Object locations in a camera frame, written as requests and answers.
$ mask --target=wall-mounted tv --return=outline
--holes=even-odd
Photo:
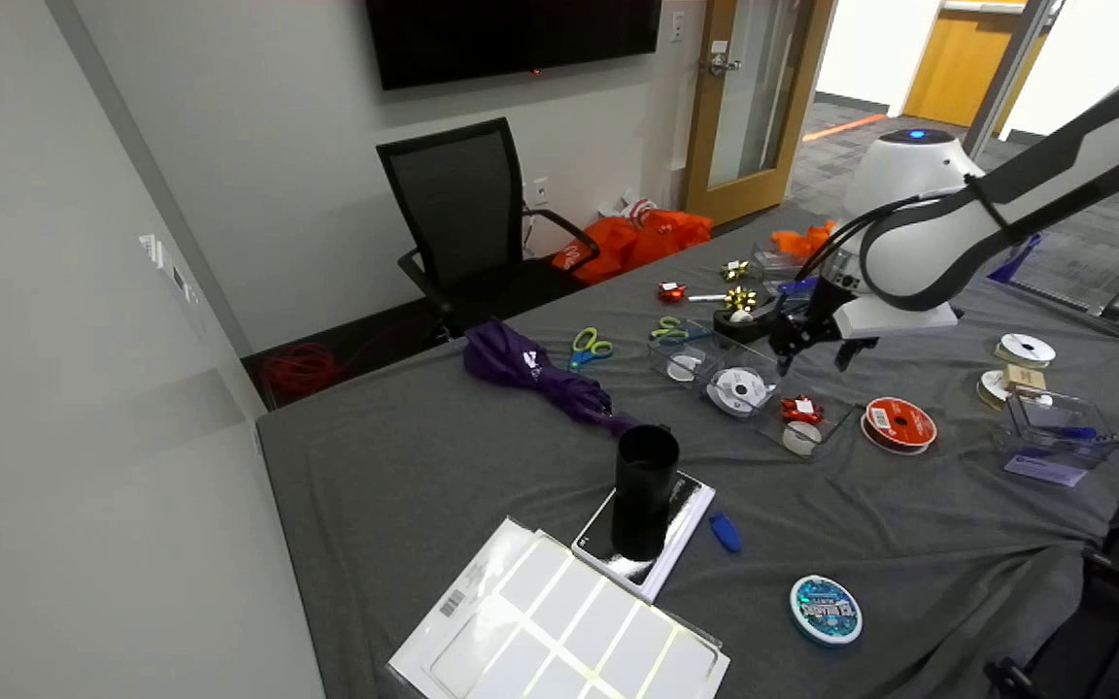
[[[386,89],[652,55],[661,0],[367,0]]]

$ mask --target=table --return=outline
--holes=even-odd
[[[855,407],[899,390],[924,402],[940,441],[922,456],[885,452],[855,424],[826,436],[812,463],[735,424],[652,363],[652,292],[681,278],[720,287],[720,267],[776,225],[720,236],[684,256],[580,292],[510,326],[562,361],[566,337],[599,323],[619,353],[586,371],[615,407],[670,424],[681,464],[720,487],[746,552],[725,553],[700,530],[661,592],[661,608],[707,627],[731,650],[723,693],[986,693],[983,660],[1031,660],[1082,601],[1082,552],[1119,509],[1119,452],[1078,487],[1004,473],[1004,407],[972,386],[996,363],[1004,329],[1060,350],[1056,390],[1119,412],[1119,341],[972,283],[965,326],[889,337],[837,371],[837,350],[797,361]],[[386,666],[444,584],[501,516],[573,539],[615,482],[615,437],[562,420],[534,390],[478,383],[464,341],[338,383],[261,420],[284,534],[303,591],[328,693],[408,693]],[[868,634],[852,647],[816,647],[789,621],[797,574],[847,582]]]

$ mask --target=purple cloth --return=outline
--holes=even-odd
[[[505,386],[534,386],[575,424],[593,424],[610,436],[632,425],[632,420],[610,412],[610,397],[599,379],[555,368],[547,350],[534,346],[505,323],[482,323],[465,332],[465,371]]]

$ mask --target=black cup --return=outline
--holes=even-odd
[[[626,560],[656,560],[670,534],[681,441],[670,425],[636,424],[619,441],[610,544]]]

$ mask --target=blue lid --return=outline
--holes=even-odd
[[[797,623],[820,645],[852,645],[863,638],[863,605],[837,577],[804,574],[789,591]]]

